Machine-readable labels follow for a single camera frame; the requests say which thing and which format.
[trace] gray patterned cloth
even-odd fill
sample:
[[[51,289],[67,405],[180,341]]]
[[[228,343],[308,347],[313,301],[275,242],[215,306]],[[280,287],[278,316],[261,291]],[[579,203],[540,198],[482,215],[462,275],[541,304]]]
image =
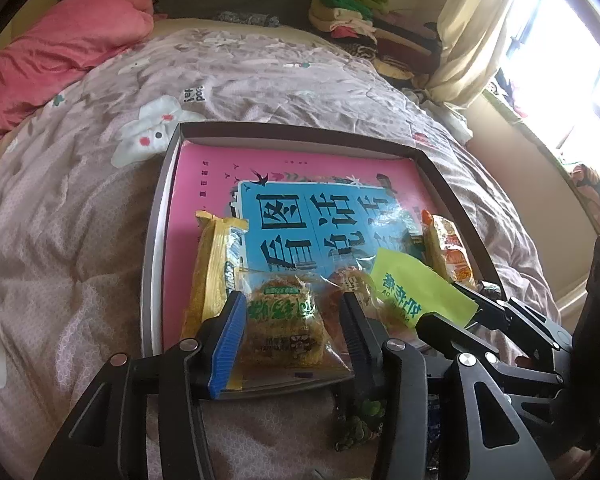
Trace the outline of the gray patterned cloth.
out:
[[[108,60],[61,97],[19,126],[0,160],[7,368],[0,460],[16,480],[33,477],[105,359],[139,354],[144,236],[159,153],[177,117],[315,126],[424,150],[475,223],[506,292],[557,319],[536,249],[503,190],[366,60],[257,34],[187,29]],[[506,358],[516,355],[503,336],[485,337]],[[209,403],[203,411],[218,480],[371,472],[373,444],[333,450],[327,390]],[[157,479],[155,410],[149,422]]]

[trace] metal screw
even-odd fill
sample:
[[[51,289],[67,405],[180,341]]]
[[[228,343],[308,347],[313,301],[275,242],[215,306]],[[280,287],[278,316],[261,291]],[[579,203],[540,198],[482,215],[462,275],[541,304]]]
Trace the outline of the metal screw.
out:
[[[198,348],[198,342],[195,339],[183,339],[180,342],[180,350],[183,352],[193,352]]]
[[[393,350],[394,352],[399,352],[399,351],[407,348],[407,343],[405,343],[404,341],[401,341],[399,339],[387,339],[386,347],[389,350]]]
[[[109,360],[112,366],[122,366],[126,363],[126,354],[115,354]]]
[[[473,354],[460,354],[458,357],[458,360],[464,365],[464,366],[473,366],[476,364],[477,360],[475,358],[475,355]]]

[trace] white star illustration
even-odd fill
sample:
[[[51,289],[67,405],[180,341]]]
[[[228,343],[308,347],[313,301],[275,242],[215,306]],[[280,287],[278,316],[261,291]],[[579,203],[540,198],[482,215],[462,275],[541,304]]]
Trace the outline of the white star illustration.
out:
[[[352,180],[352,181],[353,181],[353,182],[350,182],[350,183],[349,183],[351,186],[356,186],[356,187],[358,187],[358,188],[360,188],[360,187],[364,186],[364,185],[362,184],[362,182],[360,182],[360,179],[359,179],[359,178],[356,178],[355,176],[348,176],[347,178],[348,178],[349,180]]]

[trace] bird illustration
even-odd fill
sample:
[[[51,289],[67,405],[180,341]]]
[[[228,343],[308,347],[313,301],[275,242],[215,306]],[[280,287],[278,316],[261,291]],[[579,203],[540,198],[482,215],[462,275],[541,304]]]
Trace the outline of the bird illustration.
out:
[[[257,186],[264,186],[269,181],[269,173],[267,173],[264,177],[262,177],[257,171],[251,170],[251,173],[258,177],[258,180],[256,182],[250,180],[252,184],[256,184]]]

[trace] green package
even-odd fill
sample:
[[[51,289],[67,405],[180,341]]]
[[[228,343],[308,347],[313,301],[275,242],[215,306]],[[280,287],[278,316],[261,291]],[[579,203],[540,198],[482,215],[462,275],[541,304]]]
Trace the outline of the green package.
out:
[[[394,306],[410,328],[426,312],[465,327],[478,310],[475,301],[409,254],[378,249],[371,278],[378,297]]]

